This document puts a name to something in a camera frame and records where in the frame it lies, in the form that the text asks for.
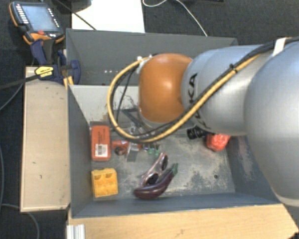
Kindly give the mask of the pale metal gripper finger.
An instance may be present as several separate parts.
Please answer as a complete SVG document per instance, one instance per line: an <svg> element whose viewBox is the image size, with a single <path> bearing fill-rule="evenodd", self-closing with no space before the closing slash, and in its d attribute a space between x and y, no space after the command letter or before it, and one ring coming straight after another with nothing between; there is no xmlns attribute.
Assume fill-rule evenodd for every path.
<svg viewBox="0 0 299 239"><path fill-rule="evenodd" d="M126 153L126 161L135 162L137 159L138 152L139 146L136 143L129 143Z"/></svg>

